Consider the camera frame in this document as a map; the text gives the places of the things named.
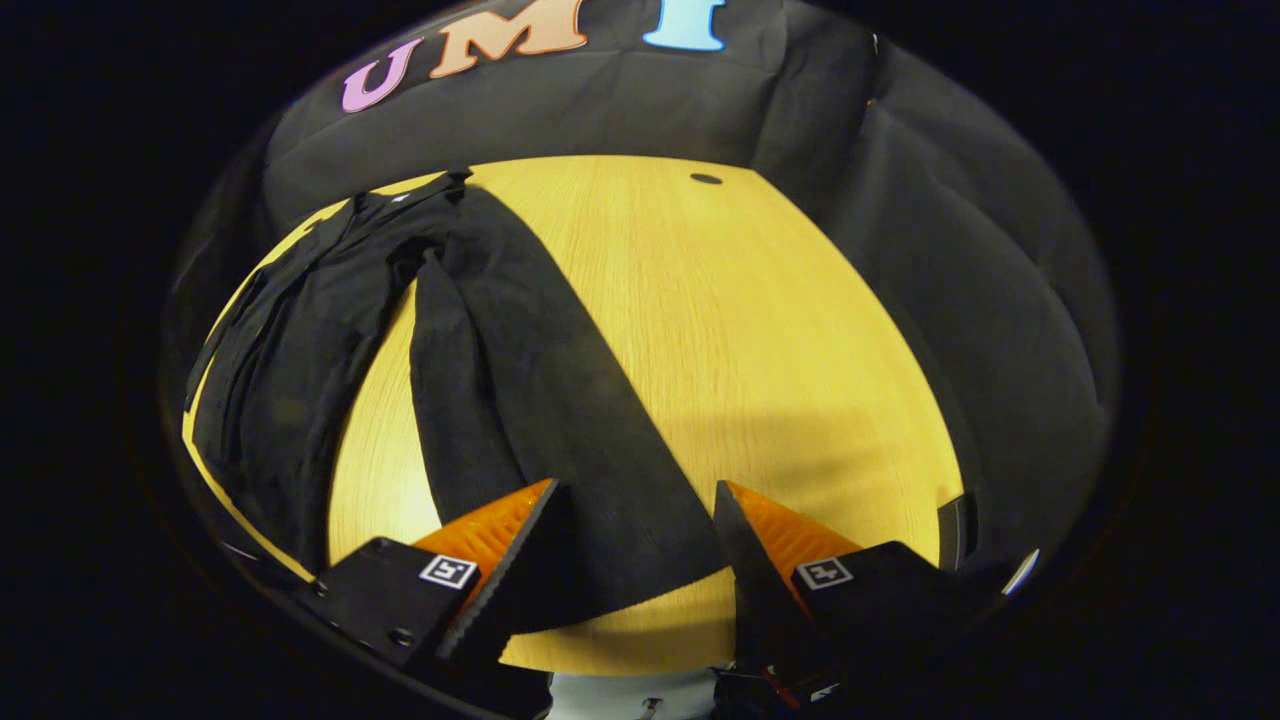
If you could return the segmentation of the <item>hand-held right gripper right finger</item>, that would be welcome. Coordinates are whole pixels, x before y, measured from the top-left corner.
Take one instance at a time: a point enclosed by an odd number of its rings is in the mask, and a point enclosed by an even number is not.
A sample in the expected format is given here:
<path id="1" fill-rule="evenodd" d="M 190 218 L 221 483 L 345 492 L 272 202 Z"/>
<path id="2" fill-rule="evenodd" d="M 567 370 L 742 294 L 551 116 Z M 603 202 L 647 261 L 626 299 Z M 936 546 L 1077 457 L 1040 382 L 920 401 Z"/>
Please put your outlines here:
<path id="1" fill-rule="evenodd" d="M 735 482 L 717 486 L 713 523 L 751 647 L 778 683 L 920 666 L 998 602 L 904 542 L 856 544 Z"/>

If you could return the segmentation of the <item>black buttoned garment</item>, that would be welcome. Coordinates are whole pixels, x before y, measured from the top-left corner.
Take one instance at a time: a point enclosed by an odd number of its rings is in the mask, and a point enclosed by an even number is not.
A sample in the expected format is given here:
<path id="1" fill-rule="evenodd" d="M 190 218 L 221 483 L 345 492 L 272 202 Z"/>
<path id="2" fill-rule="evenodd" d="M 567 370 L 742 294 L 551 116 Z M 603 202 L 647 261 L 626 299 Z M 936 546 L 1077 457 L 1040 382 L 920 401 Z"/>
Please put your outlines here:
<path id="1" fill-rule="evenodd" d="M 726 568 L 710 514 L 544 243 L 448 170 L 360 193 L 257 269 L 186 378 L 198 456 L 250 525 L 329 566 L 338 448 L 407 290 L 410 395 L 443 523 L 559 480 L 566 550 L 526 632 L 581 623 Z"/>

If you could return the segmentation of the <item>dark slatted object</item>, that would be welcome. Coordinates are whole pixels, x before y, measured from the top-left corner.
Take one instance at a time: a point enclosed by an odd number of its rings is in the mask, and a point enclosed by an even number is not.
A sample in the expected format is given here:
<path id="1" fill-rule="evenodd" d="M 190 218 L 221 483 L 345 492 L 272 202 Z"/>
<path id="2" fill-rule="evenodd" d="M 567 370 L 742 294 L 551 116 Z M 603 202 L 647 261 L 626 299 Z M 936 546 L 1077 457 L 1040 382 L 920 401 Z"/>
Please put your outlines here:
<path id="1" fill-rule="evenodd" d="M 940 532 L 938 566 L 943 571 L 960 573 L 977 547 L 977 505 L 972 493 L 961 493 L 937 509 Z"/>

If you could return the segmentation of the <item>black backdrop cloth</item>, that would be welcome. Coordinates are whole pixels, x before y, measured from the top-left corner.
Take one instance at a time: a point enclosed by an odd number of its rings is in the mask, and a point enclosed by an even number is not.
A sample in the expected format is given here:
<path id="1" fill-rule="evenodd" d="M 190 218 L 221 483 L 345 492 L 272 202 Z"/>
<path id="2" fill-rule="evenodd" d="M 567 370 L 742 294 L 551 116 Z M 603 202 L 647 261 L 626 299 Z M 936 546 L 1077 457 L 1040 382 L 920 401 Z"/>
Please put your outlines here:
<path id="1" fill-rule="evenodd" d="M 835 242 L 899 323 L 960 445 L 966 568 L 1062 546 L 1117 419 L 1108 272 L 1047 159 L 989 104 L 860 20 L 806 0 L 704 10 L 721 50 L 650 45 L 671 0 L 584 0 L 588 41 L 428 70 L 445 10 L 328 72 L 232 158 L 184 238 L 161 331 L 175 425 L 218 301 L 329 202 L 429 170 L 639 155 L 758 172 Z"/>

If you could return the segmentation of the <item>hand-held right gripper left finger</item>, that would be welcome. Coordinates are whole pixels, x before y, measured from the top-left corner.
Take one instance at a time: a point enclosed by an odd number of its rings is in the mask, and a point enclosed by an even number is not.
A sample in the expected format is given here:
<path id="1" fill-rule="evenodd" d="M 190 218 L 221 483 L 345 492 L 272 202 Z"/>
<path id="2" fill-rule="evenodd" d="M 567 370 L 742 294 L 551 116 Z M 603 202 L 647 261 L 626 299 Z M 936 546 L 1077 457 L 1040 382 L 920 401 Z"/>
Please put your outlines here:
<path id="1" fill-rule="evenodd" d="M 538 562 L 562 547 L 563 506 L 559 482 L 545 479 L 412 544 L 376 537 L 319 573 L 303 609 L 398 670 L 497 664 Z"/>

